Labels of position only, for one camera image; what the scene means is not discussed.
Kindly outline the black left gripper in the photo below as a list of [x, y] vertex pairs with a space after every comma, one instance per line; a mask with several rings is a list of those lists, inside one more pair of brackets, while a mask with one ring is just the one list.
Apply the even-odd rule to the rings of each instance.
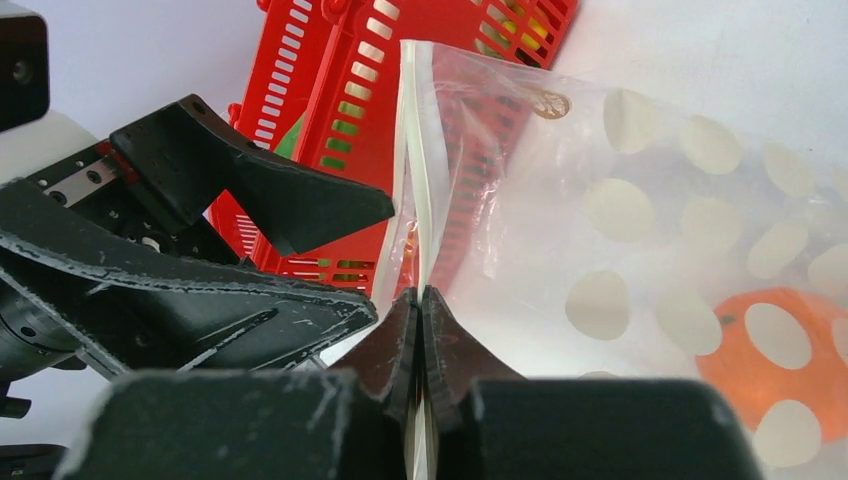
[[3, 393], [51, 367], [289, 369], [376, 322], [361, 293], [237, 267], [201, 217], [228, 191], [280, 255], [303, 254], [393, 217], [387, 193], [259, 147], [196, 94], [109, 143], [168, 233], [121, 182], [76, 204], [37, 186], [102, 160], [100, 145], [4, 190]]

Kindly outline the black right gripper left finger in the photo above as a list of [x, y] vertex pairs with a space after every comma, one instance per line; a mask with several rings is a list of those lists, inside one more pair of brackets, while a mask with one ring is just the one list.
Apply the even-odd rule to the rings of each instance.
[[403, 479], [418, 294], [327, 370], [119, 379], [59, 479]]

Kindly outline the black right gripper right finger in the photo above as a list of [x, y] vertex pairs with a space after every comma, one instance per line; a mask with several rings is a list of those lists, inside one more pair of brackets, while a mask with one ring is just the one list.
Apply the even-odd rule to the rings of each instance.
[[758, 479], [741, 425], [686, 379], [529, 380], [421, 297], [434, 479]]

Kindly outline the clear dotted zip top bag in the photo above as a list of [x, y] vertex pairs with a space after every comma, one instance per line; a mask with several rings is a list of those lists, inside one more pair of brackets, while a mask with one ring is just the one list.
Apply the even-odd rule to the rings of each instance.
[[[847, 310], [845, 161], [444, 44], [404, 40], [399, 66], [379, 311], [432, 286], [525, 376], [707, 382], [696, 359], [729, 297], [791, 288]], [[468, 108], [484, 97], [527, 107], [514, 145]], [[803, 404], [740, 421], [768, 478], [846, 477], [847, 434], [823, 442]]]

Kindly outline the orange tangerine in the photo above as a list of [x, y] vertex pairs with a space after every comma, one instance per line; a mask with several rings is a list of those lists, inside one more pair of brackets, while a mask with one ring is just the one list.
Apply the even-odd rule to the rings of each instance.
[[834, 329], [847, 310], [821, 295], [770, 288], [731, 296], [714, 314], [722, 339], [696, 359], [702, 378], [756, 429], [780, 401], [806, 406], [825, 443], [847, 434], [847, 363]]

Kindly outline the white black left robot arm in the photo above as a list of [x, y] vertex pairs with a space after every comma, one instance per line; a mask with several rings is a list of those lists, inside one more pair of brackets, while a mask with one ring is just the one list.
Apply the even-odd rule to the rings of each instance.
[[390, 218], [376, 188], [281, 158], [191, 94], [103, 140], [25, 131], [50, 107], [48, 29], [1, 5], [1, 386], [48, 368], [288, 370], [376, 323], [351, 289], [261, 272], [205, 218], [232, 195], [284, 254]]

